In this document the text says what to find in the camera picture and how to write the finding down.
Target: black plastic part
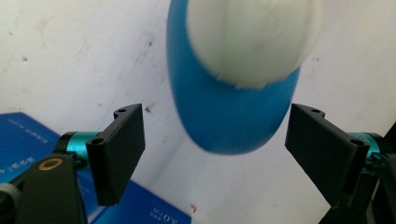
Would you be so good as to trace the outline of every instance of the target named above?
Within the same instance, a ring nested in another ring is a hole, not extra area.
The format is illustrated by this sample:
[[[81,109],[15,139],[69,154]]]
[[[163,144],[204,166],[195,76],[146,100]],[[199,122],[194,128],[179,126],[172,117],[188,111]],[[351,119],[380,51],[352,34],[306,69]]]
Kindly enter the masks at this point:
[[[48,168],[53,159],[62,162],[49,170],[39,168],[45,161]],[[26,172],[16,223],[87,223],[70,156],[53,153]]]
[[[68,132],[62,135],[58,143],[55,146],[55,149],[53,150],[54,153],[59,153],[59,154],[64,154],[66,153],[67,150],[67,145],[69,144],[70,139],[73,137],[73,134],[76,132]]]
[[[142,105],[120,108],[114,119],[86,143],[98,203],[107,206],[120,202],[145,149]]]
[[[387,166],[373,200],[376,224],[396,223],[396,154],[388,155]]]
[[[384,139],[393,148],[392,153],[396,153],[396,122],[393,124],[387,134],[385,134]]]
[[[0,224],[14,222],[15,204],[12,197],[3,191],[0,191]]]
[[[350,206],[369,149],[313,107],[292,105],[286,148],[332,208]]]
[[[367,208],[378,182],[378,175],[361,175],[350,206],[332,208],[320,224],[367,224]]]

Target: mounting hole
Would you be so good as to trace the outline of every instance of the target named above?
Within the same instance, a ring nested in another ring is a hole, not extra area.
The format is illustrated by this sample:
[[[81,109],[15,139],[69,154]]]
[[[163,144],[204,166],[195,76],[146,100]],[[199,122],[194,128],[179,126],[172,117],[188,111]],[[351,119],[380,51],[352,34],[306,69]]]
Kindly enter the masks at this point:
[[[104,141],[105,141],[105,139],[103,139],[103,138],[95,138],[92,140],[92,143],[94,145],[99,145],[99,144],[103,143]]]
[[[351,139],[350,142],[360,147],[364,146],[364,142],[358,139]]]
[[[50,171],[50,170],[53,170],[56,167],[60,166],[62,164],[62,162],[64,162],[64,160],[62,160],[60,158],[52,158],[52,159],[41,162],[40,165],[38,166],[38,169],[40,171]]]

